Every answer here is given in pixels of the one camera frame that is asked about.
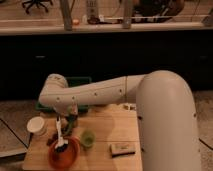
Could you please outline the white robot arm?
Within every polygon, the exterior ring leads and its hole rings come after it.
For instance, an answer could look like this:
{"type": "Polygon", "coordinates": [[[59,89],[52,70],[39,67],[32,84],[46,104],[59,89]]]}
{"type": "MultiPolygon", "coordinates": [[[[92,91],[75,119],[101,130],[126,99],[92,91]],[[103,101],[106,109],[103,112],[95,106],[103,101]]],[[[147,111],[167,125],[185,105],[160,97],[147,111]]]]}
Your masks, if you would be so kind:
{"type": "Polygon", "coordinates": [[[51,74],[38,101],[65,115],[68,107],[134,103],[142,117],[143,171],[202,171],[194,97],[178,74],[157,70],[70,87],[51,74]]]}

